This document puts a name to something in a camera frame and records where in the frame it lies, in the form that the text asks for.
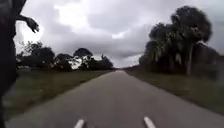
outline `grass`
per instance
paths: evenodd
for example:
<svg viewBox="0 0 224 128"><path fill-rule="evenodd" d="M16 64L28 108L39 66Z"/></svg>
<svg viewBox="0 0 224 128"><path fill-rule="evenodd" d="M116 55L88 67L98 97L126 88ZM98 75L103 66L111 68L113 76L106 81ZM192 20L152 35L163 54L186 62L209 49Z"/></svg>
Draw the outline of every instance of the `grass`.
<svg viewBox="0 0 224 128"><path fill-rule="evenodd" d="M224 83L181 75L127 71L143 81L164 89L201 107L224 115Z"/></svg>
<svg viewBox="0 0 224 128"><path fill-rule="evenodd" d="M4 97L6 120L108 71L20 71L16 85Z"/></svg>

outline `road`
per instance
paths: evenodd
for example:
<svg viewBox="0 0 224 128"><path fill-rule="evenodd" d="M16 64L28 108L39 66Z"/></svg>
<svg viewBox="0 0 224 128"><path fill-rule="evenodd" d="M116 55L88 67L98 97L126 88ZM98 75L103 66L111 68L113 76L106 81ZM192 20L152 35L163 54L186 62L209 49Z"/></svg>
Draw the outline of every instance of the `road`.
<svg viewBox="0 0 224 128"><path fill-rule="evenodd" d="M224 117L188 103L123 71L91 80L10 120L8 128L224 128Z"/></svg>

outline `dashed line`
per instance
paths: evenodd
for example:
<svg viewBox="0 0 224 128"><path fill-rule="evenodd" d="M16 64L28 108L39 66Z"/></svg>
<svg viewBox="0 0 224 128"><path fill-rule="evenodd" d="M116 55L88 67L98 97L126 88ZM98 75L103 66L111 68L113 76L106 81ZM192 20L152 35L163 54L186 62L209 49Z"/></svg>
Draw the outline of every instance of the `dashed line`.
<svg viewBox="0 0 224 128"><path fill-rule="evenodd" d="M156 126L153 124L152 120L149 117L145 117L144 121L147 128L156 128Z"/></svg>
<svg viewBox="0 0 224 128"><path fill-rule="evenodd" d="M84 124L85 124L85 121L84 121L83 119L80 119L80 120L76 123L76 125L75 125L74 128L83 128Z"/></svg>

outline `dark clothing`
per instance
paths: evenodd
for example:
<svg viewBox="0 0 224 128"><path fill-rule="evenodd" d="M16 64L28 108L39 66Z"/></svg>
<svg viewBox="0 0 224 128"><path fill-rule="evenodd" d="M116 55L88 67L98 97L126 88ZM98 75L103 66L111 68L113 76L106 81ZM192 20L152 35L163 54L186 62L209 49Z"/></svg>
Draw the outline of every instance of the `dark clothing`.
<svg viewBox="0 0 224 128"><path fill-rule="evenodd" d="M15 21L0 19L0 128L5 128L2 97L15 83L16 52L13 38L16 34Z"/></svg>
<svg viewBox="0 0 224 128"><path fill-rule="evenodd" d="M5 122L4 122L4 111L3 111L3 104L2 104L2 98L0 99L0 128L5 128Z"/></svg>

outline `sky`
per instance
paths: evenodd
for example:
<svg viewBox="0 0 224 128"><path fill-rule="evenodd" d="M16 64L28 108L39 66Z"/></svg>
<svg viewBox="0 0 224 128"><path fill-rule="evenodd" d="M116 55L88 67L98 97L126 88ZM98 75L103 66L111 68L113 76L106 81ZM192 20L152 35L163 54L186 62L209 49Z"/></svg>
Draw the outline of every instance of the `sky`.
<svg viewBox="0 0 224 128"><path fill-rule="evenodd" d="M73 54L84 47L96 58L106 55L115 67L132 66L149 40L151 28L169 23L181 6L204 11L213 25L208 45L224 54L223 0L27 0L22 14L40 25L33 34L25 23L17 23L17 52L22 41L41 41L58 53Z"/></svg>

